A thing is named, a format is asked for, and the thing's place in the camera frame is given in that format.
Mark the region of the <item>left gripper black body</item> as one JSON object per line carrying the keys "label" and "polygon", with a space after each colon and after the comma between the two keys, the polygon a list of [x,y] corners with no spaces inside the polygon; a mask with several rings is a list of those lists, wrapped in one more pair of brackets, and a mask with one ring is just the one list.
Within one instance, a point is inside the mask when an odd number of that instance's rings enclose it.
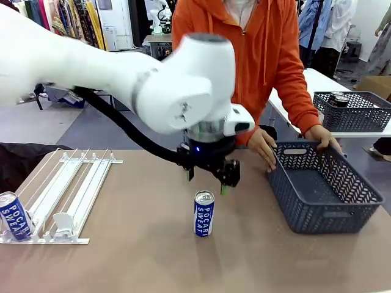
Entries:
{"label": "left gripper black body", "polygon": [[185,160],[183,169],[198,166],[211,172],[214,176],[222,176],[226,156],[236,148],[235,137],[223,137],[215,142],[199,142],[187,138],[177,146],[177,153]]}

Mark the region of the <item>blue Pocari Sweat can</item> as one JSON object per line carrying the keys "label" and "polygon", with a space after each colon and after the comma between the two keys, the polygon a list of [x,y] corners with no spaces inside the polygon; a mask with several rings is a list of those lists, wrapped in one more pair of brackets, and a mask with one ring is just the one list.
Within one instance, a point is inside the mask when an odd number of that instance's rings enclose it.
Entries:
{"label": "blue Pocari Sweat can", "polygon": [[0,194],[0,216],[16,241],[27,241],[34,232],[33,221],[13,192]]}
{"label": "blue Pocari Sweat can", "polygon": [[194,196],[193,230],[198,237],[207,237],[213,228],[214,195],[210,191],[198,191]]}

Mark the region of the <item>blue-grey woven plastic basket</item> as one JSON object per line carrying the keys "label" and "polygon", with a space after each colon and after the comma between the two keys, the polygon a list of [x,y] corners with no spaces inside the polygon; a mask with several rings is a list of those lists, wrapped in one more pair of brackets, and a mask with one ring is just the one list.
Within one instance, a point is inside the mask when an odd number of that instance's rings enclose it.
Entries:
{"label": "blue-grey woven plastic basket", "polygon": [[371,92],[342,92],[349,97],[347,107],[330,105],[330,92],[315,92],[313,104],[321,124],[330,132],[383,132],[391,120],[391,103]]}
{"label": "blue-grey woven plastic basket", "polygon": [[297,234],[358,233],[384,197],[334,148],[279,142],[267,174],[290,229]]}

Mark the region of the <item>person left forearm orange sleeve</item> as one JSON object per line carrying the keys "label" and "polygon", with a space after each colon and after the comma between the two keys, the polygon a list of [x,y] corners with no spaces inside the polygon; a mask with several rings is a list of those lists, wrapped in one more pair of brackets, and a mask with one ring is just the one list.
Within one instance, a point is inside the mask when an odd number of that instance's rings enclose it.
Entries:
{"label": "person left forearm orange sleeve", "polygon": [[319,126],[320,122],[318,111],[307,91],[303,72],[278,72],[274,88],[291,123],[300,129],[305,138],[309,138],[308,131],[314,126]]}

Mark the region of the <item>person right forearm orange sleeve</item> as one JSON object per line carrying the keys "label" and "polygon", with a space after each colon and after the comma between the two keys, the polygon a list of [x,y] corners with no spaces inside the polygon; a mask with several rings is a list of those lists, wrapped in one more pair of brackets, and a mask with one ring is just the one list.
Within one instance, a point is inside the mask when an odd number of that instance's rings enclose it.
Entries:
{"label": "person right forearm orange sleeve", "polygon": [[236,136],[236,146],[237,147],[246,147],[248,144],[248,141],[253,136],[254,132],[259,129],[258,125],[255,125],[254,129],[240,133]]}

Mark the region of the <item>person right hand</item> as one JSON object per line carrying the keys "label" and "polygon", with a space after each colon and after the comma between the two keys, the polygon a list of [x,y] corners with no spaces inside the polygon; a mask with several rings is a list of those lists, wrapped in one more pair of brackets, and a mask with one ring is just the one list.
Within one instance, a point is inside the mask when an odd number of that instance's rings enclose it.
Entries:
{"label": "person right hand", "polygon": [[276,158],[273,152],[275,140],[263,129],[257,129],[250,137],[247,147],[257,153],[268,164],[267,172],[270,173],[276,169]]}

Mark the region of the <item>person left hand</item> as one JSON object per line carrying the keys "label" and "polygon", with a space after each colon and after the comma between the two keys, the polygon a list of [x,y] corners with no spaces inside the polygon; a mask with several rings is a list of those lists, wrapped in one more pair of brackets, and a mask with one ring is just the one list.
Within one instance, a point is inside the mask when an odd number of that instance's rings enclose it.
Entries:
{"label": "person left hand", "polygon": [[326,148],[334,148],[340,154],[343,153],[340,144],[337,142],[335,137],[323,126],[315,125],[312,126],[305,134],[305,139],[318,142],[317,149],[323,151]]}

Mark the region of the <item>person torso in orange hoodie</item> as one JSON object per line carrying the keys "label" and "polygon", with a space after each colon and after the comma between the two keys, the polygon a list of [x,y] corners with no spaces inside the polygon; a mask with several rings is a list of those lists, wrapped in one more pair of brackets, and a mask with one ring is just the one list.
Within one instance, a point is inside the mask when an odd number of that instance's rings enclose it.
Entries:
{"label": "person torso in orange hoodie", "polygon": [[172,17],[173,48],[191,32],[231,41],[236,60],[232,102],[244,106],[256,122],[278,72],[304,71],[294,0],[178,0]]}

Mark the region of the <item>white folding table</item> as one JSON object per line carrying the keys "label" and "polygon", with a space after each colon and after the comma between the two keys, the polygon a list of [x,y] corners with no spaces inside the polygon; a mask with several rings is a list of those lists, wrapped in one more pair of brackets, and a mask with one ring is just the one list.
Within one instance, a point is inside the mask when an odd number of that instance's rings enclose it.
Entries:
{"label": "white folding table", "polygon": [[[317,72],[312,68],[305,69],[304,76],[307,83],[307,90],[310,93],[311,99],[313,99],[314,92],[349,91],[349,89],[340,85],[338,82],[328,78],[327,76]],[[283,108],[282,102],[275,89],[272,89],[268,103],[281,116],[285,123],[294,130],[297,135],[301,134],[300,129],[292,125],[289,121],[287,111]],[[391,120],[388,122],[383,132],[333,132],[332,135],[335,138],[391,137]]]}

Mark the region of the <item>white shoe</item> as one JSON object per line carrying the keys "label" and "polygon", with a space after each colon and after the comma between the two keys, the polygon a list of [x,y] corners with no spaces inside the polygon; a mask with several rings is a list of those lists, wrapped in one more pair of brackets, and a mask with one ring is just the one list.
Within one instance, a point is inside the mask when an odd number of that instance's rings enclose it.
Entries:
{"label": "white shoe", "polygon": [[385,155],[385,154],[381,154],[378,150],[376,150],[374,147],[371,147],[370,149],[370,154],[371,155],[374,155],[380,159],[382,159],[383,161],[386,161],[386,162],[391,162],[391,155]]}

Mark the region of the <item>black stand pole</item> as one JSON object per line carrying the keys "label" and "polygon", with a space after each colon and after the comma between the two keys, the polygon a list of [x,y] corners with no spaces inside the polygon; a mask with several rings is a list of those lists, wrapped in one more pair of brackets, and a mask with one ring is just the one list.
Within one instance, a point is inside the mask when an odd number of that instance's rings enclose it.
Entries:
{"label": "black stand pole", "polygon": [[315,19],[314,19],[313,26],[312,26],[311,35],[310,35],[310,38],[309,38],[309,43],[308,43],[308,46],[307,46],[307,49],[306,49],[306,52],[305,52],[305,56],[304,56],[304,66],[306,68],[307,68],[307,65],[309,64],[309,57],[310,57],[310,53],[312,51],[313,40],[315,38],[316,30],[317,30],[317,27],[318,27],[318,22],[319,22],[319,18],[320,18],[320,15],[321,15],[321,10],[323,8],[323,3],[324,3],[324,0],[319,0],[318,1],[318,8],[316,10],[316,14],[315,14]]}

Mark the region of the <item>cardboard box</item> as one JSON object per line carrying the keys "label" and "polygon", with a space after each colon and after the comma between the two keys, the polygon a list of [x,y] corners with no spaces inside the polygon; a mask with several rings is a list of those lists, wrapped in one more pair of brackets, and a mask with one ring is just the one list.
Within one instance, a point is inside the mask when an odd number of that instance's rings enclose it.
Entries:
{"label": "cardboard box", "polygon": [[356,90],[372,92],[391,102],[391,76],[367,76],[357,85]]}

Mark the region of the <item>grey plastic stool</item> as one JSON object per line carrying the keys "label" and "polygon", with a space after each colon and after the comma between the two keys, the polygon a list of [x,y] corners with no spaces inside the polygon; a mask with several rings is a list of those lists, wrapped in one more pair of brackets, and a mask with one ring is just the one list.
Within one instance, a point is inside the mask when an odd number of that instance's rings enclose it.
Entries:
{"label": "grey plastic stool", "polygon": [[347,42],[348,51],[345,56],[345,62],[357,63],[361,54],[362,44],[360,42]]}

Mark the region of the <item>clothes rack with hanging fabrics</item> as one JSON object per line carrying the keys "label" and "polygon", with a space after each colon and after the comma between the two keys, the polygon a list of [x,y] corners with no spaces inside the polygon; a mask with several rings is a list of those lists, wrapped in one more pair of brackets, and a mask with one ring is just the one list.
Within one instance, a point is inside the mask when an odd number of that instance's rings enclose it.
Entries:
{"label": "clothes rack with hanging fabrics", "polygon": [[5,0],[5,3],[57,35],[108,50],[92,0]]}

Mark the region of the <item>grey dress on mannequin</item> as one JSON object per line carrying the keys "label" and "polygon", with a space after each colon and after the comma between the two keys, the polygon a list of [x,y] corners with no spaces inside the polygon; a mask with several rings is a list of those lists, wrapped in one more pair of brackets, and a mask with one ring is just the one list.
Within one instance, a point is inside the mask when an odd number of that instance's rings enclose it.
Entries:
{"label": "grey dress on mannequin", "polygon": [[367,76],[391,75],[391,6],[375,31],[378,41],[367,62]]}

